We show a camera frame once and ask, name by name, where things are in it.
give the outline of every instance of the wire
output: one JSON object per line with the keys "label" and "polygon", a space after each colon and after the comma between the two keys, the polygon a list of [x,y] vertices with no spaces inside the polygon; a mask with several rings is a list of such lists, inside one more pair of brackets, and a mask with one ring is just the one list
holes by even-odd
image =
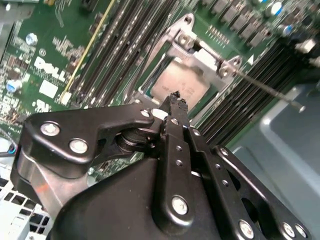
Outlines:
{"label": "wire", "polygon": [[16,141],[1,127],[0,127],[0,133],[3,134],[3,136],[12,143],[15,149],[18,149],[18,144],[16,143]]}

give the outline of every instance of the metal lever arm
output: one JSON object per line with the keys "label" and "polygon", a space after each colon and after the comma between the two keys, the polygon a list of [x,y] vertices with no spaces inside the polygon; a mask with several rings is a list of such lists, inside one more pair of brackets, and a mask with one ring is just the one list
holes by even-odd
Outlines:
{"label": "metal lever arm", "polygon": [[132,154],[116,144],[121,131],[153,122],[138,104],[34,114],[24,122],[12,182],[35,201],[37,196],[55,218],[70,198],[88,188],[91,165]]}

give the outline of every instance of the silver screw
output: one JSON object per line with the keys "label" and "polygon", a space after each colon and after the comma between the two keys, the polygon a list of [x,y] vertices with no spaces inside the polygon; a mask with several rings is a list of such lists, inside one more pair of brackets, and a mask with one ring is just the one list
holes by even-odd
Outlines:
{"label": "silver screw", "polygon": [[88,145],[81,139],[72,140],[69,147],[77,154],[84,154],[88,150]]}
{"label": "silver screw", "polygon": [[302,237],[304,237],[305,239],[307,238],[307,234],[306,234],[305,230],[300,225],[296,224],[295,228],[298,231],[298,233],[300,233],[302,235]]}
{"label": "silver screw", "polygon": [[225,156],[228,156],[228,155],[229,155],[228,152],[227,152],[227,150],[225,150],[224,148],[221,148],[220,150],[221,150],[221,152],[222,152],[223,155],[225,155]]}
{"label": "silver screw", "polygon": [[95,172],[94,168],[90,167],[89,170],[88,170],[88,174],[92,175],[92,174],[94,174],[94,172]]}
{"label": "silver screw", "polygon": [[29,46],[34,46],[38,43],[38,37],[37,35],[31,32],[25,37],[25,42]]}
{"label": "silver screw", "polygon": [[175,118],[171,118],[171,122],[175,125],[179,125],[179,121]]}
{"label": "silver screw", "polygon": [[288,234],[290,237],[294,238],[296,236],[294,230],[292,229],[292,227],[288,223],[284,222],[283,228],[284,228],[286,234]]}
{"label": "silver screw", "polygon": [[229,186],[229,183],[228,183],[228,181],[227,181],[227,180],[222,180],[222,183],[223,183],[223,185],[225,185],[226,187],[228,187],[228,186]]}
{"label": "silver screw", "polygon": [[41,132],[47,136],[56,136],[60,133],[60,128],[54,123],[45,123],[40,127]]}
{"label": "silver screw", "polygon": [[7,5],[5,5],[5,10],[9,12],[10,9],[11,9],[11,4],[7,3]]}
{"label": "silver screw", "polygon": [[240,220],[239,227],[240,227],[243,235],[245,235],[248,239],[254,238],[255,234],[254,234],[252,227],[249,225],[249,223],[247,223],[244,220]]}
{"label": "silver screw", "polygon": [[149,118],[150,117],[150,113],[147,111],[147,110],[141,110],[141,114],[143,116],[145,116],[146,118]]}
{"label": "silver screw", "polygon": [[185,215],[188,212],[187,203],[179,196],[174,196],[171,201],[173,209],[179,215]]}
{"label": "silver screw", "polygon": [[200,132],[198,132],[198,130],[197,130],[197,129],[193,129],[192,131],[193,131],[194,135],[196,135],[196,136],[200,136]]}

